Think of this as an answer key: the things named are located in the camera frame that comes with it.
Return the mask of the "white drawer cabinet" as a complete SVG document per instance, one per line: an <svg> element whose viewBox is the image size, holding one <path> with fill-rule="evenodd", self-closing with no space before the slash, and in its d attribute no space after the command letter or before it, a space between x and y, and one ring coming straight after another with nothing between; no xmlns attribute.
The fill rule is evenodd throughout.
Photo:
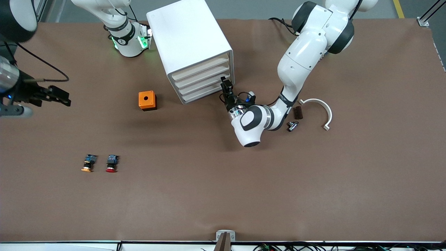
<svg viewBox="0 0 446 251"><path fill-rule="evenodd" d="M171 74L215 57L229 57L222 64L229 66L231 77L227 79L234 82L233 50L205 0L180 0L147 12L146 17L166 76L178 97Z"/></svg>

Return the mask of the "grey metal table bracket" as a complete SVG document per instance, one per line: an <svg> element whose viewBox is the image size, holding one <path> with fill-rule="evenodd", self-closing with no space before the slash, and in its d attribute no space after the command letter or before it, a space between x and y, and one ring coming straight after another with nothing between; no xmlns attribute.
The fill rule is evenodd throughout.
<svg viewBox="0 0 446 251"><path fill-rule="evenodd" d="M220 235L223 235L224 233L227 233L227 237L230 239L230 242L235 242L236 241L236 232L233 230L217 230L216 231L216 240L215 242L218 241L218 239L220 238Z"/></svg>

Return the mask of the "white table frame rail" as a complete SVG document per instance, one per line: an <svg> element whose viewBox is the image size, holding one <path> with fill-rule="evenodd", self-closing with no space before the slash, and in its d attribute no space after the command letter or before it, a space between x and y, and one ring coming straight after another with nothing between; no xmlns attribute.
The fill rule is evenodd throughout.
<svg viewBox="0 0 446 251"><path fill-rule="evenodd" d="M216 241L0 242L0 251L215 251ZM229 251L446 251L444 241L235 241Z"/></svg>

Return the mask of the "brown tapered bar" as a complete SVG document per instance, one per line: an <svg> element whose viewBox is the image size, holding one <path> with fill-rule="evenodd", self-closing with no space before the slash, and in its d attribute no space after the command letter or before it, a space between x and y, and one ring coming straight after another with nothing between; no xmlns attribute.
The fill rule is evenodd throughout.
<svg viewBox="0 0 446 251"><path fill-rule="evenodd" d="M221 233L213 251L231 251L231 236L229 232Z"/></svg>

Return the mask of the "white semicircular clamp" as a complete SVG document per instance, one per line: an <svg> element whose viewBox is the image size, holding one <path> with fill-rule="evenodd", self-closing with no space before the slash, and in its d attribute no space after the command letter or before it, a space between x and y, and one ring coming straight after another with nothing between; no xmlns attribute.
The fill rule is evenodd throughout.
<svg viewBox="0 0 446 251"><path fill-rule="evenodd" d="M325 111L328 114L328 121L323 125L323 128L326 131L330 130L330 123L331 123L331 121L333 119L333 112L332 112L332 109L330 108L330 106L328 105L328 103L326 103L323 100L316 99L316 98L310 98L310 99L306 99L306 100L300 99L298 102L301 105L304 105L304 104L307 104L307 103L310 103L310 102L314 102L314 103L317 103L317 104L321 105L323 108L325 108Z"/></svg>

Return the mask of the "orange button enclosure box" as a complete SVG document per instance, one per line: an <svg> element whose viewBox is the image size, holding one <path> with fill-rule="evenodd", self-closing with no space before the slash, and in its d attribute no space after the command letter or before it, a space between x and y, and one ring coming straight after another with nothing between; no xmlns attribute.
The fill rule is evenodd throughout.
<svg viewBox="0 0 446 251"><path fill-rule="evenodd" d="M154 91L138 93L138 106L142 111L157 110L157 96Z"/></svg>

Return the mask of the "aluminium frame post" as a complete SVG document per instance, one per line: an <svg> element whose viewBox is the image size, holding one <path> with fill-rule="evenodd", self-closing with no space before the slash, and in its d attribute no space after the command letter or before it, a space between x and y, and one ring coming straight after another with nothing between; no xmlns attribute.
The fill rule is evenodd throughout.
<svg viewBox="0 0 446 251"><path fill-rule="evenodd" d="M428 27L428 20L445 4L446 0L436 0L436 2L422 16L417 17L419 26Z"/></svg>
<svg viewBox="0 0 446 251"><path fill-rule="evenodd" d="M32 1L37 21L40 21L46 9L47 0L32 0Z"/></svg>

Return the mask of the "brown table mat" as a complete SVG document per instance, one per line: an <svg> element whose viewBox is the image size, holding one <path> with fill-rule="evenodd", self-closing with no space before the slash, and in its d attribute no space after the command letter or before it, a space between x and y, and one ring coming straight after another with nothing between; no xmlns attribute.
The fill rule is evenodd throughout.
<svg viewBox="0 0 446 251"><path fill-rule="evenodd" d="M24 46L72 105L0 119L0 241L446 240L446 73L414 19L357 19L308 77L293 132L238 142L218 94L181 104L156 51L118 54L99 23L40 23ZM138 93L154 91L157 110ZM97 156L84 172L87 154ZM116 173L107 158L118 155Z"/></svg>

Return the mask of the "yellow mushroom push button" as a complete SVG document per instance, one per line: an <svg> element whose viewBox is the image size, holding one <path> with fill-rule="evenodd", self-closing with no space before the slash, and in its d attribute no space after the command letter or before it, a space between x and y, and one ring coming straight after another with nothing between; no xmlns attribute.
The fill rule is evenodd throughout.
<svg viewBox="0 0 446 251"><path fill-rule="evenodd" d="M87 154L83 162L83 168L81 170L88 173L93 172L96 160L97 160L96 155Z"/></svg>

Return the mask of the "red mushroom push button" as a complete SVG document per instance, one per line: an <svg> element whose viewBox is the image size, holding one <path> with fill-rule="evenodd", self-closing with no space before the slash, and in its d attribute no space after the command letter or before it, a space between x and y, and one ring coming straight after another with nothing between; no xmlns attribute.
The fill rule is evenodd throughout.
<svg viewBox="0 0 446 251"><path fill-rule="evenodd" d="M107 173L116 173L117 172L117 165L118 165L119 156L118 155L109 155L107 158Z"/></svg>

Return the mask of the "yellow floor tape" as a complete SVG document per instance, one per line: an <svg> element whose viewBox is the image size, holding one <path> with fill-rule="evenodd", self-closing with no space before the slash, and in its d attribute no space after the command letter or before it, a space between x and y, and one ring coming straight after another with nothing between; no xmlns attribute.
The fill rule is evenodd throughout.
<svg viewBox="0 0 446 251"><path fill-rule="evenodd" d="M392 1L393 1L394 7L395 7L395 11L397 13L398 18L405 18L402 6L400 4L400 0L392 0Z"/></svg>

